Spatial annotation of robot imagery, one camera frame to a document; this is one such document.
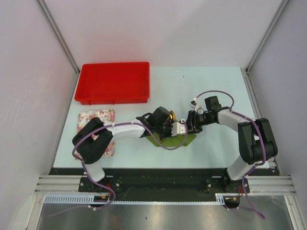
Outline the iridescent rainbow spoon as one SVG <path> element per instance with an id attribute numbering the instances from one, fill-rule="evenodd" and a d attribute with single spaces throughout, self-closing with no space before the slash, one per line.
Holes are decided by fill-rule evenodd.
<path id="1" fill-rule="evenodd" d="M 169 111 L 169 116 L 168 116 L 168 121 L 175 121 L 176 120 L 176 114 L 170 110 Z"/>

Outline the green paper napkin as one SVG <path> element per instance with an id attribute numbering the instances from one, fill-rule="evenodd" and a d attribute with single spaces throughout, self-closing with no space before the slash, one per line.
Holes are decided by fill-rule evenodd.
<path id="1" fill-rule="evenodd" d="M 160 147 L 160 145 L 158 144 L 160 143 L 161 145 L 167 148 L 175 148 L 179 146 L 184 140 L 184 135 L 178 135 L 176 137 L 169 137 L 163 140 L 159 138 L 157 133 L 154 133 L 153 136 L 157 139 L 158 142 L 156 142 L 151 135 L 147 136 L 146 138 L 156 147 Z M 196 134 L 188 134 L 187 139 L 185 140 L 182 146 L 183 147 L 188 146 L 196 137 L 197 137 Z"/>

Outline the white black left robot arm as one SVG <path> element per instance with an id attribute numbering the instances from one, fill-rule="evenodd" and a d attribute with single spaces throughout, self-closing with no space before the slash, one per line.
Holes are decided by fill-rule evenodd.
<path id="1" fill-rule="evenodd" d="M 128 138 L 142 138 L 156 133 L 161 140 L 174 137 L 180 130 L 174 114 L 163 107 L 152 113 L 146 113 L 125 123 L 105 123 L 95 117 L 90 120 L 72 139 L 73 152 L 78 158 L 87 176 L 89 186 L 95 191 L 102 191 L 106 186 L 105 172 L 101 158 L 111 142 Z"/>

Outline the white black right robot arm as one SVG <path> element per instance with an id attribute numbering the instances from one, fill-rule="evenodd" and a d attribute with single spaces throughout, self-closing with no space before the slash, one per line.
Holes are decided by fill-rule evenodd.
<path id="1" fill-rule="evenodd" d="M 193 110 L 188 112 L 186 120 L 191 134 L 202 132 L 202 127 L 211 124 L 226 126 L 238 134 L 239 157 L 225 170 L 221 186 L 226 192 L 238 188 L 238 180 L 252 172 L 259 165 L 278 154 L 278 147 L 270 122 L 266 118 L 250 118 L 232 109 L 222 106 L 217 96 L 205 100 L 206 110 L 197 103 L 191 102 Z"/>

